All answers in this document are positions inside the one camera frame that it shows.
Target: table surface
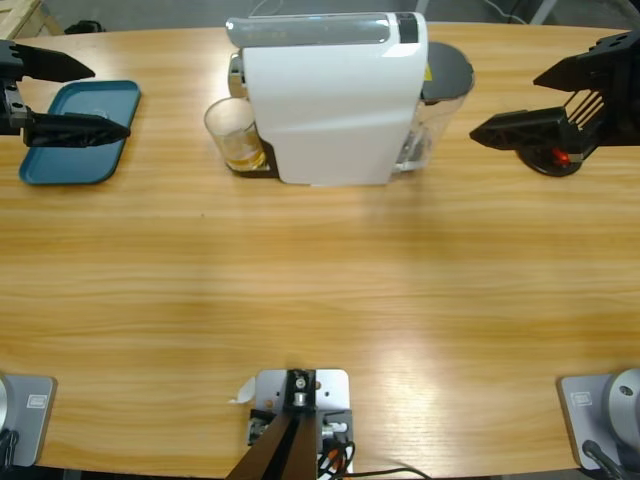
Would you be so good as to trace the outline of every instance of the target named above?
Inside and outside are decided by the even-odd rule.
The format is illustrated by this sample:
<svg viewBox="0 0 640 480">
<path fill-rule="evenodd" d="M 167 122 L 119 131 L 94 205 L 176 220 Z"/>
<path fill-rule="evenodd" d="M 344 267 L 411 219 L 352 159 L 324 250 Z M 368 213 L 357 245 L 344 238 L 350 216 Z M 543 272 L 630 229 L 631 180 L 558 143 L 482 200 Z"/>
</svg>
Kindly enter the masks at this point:
<svg viewBox="0 0 640 480">
<path fill-rule="evenodd" d="M 226 170 L 202 121 L 228 95 L 221 29 L 29 40 L 143 92 L 103 184 L 24 185 L 26 148 L 0 141 L 0 365 L 59 382 L 41 463 L 224 476 L 248 378 L 335 367 L 358 470 L 572 468 L 556 381 L 640 363 L 640 150 L 556 179 L 468 132 L 562 103 L 533 78 L 608 34 L 431 26 L 475 89 L 425 171 L 365 188 Z M 22 93 L 43 111 L 58 88 Z"/>
</svg>

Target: sticker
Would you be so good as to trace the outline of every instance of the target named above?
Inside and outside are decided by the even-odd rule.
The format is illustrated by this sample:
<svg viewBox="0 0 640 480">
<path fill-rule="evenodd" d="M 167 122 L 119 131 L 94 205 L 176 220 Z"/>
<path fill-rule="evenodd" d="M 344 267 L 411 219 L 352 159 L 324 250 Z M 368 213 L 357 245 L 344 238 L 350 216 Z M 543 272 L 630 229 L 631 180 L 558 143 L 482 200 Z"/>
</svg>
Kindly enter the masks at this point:
<svg viewBox="0 0 640 480">
<path fill-rule="evenodd" d="M 46 408 L 48 398 L 47 395 L 29 395 L 27 408 Z"/>
<path fill-rule="evenodd" d="M 591 392 L 573 392 L 571 394 L 571 403 L 576 407 L 588 407 L 592 405 Z"/>
</svg>

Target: black cable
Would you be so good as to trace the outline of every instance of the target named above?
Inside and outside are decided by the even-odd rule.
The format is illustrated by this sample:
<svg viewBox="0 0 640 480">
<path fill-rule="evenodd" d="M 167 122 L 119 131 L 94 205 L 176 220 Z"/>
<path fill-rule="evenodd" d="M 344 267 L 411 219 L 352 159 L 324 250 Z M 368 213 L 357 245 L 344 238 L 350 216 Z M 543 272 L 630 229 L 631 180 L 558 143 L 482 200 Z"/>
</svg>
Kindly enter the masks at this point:
<svg viewBox="0 0 640 480">
<path fill-rule="evenodd" d="M 351 448 L 351 454 L 349 455 L 347 449 Z M 333 458 L 329 458 L 331 452 L 335 452 Z M 332 442 L 324 451 L 324 453 L 318 459 L 318 478 L 322 478 L 323 475 L 330 475 L 329 480 L 342 480 L 343 478 L 364 478 L 364 477 L 377 477 L 380 475 L 391 475 L 393 473 L 413 473 L 425 480 L 431 480 L 431 477 L 424 472 L 421 472 L 417 468 L 413 467 L 398 467 L 390 468 L 387 470 L 372 470 L 369 472 L 357 472 L 349 473 L 349 466 L 353 461 L 353 457 L 356 454 L 356 444 L 354 442 Z M 322 464 L 328 461 L 326 466 L 322 467 Z"/>
<path fill-rule="evenodd" d="M 582 444 L 582 451 L 587 457 L 596 462 L 598 466 L 607 474 L 612 480 L 627 480 L 629 476 L 627 472 L 613 461 L 606 453 L 602 451 L 600 445 L 593 440 L 586 440 Z"/>
<path fill-rule="evenodd" d="M 522 0 L 516 0 L 516 3 L 513 4 L 513 7 L 511 7 L 511 11 L 509 11 L 509 20 L 507 20 L 507 23 L 511 23 L 511 20 L 513 20 L 513 14 L 518 9 L 521 3 Z"/>
<path fill-rule="evenodd" d="M 427 475 L 424 472 L 421 472 L 417 468 L 412 468 L 412 467 L 390 468 L 389 470 L 373 470 L 371 472 L 345 473 L 344 477 L 348 477 L 348 478 L 377 477 L 378 475 L 391 475 L 392 473 L 401 473 L 401 472 L 413 473 L 415 475 L 418 475 L 421 478 L 424 478 L 425 480 L 431 480 L 431 477 L 429 475 Z"/>
</svg>

